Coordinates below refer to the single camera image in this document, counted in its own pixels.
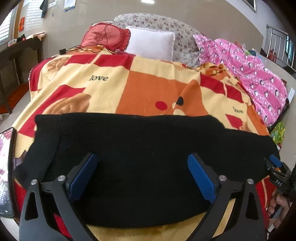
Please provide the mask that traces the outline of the person's right hand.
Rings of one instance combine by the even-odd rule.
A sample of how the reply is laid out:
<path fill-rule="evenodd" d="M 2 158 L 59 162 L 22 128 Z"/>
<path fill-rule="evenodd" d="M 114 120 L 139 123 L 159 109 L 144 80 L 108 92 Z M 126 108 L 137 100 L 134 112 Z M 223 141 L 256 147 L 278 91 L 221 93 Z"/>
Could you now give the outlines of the person's right hand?
<path fill-rule="evenodd" d="M 276 207 L 280 206 L 278 211 L 280 211 L 279 215 L 276 217 Z M 278 228 L 282 221 L 284 220 L 285 216 L 287 215 L 288 211 L 292 202 L 289 199 L 286 199 L 284 196 L 277 192 L 273 192 L 271 201 L 268 205 L 267 213 L 270 220 L 270 225 L 273 225 L 275 228 Z"/>

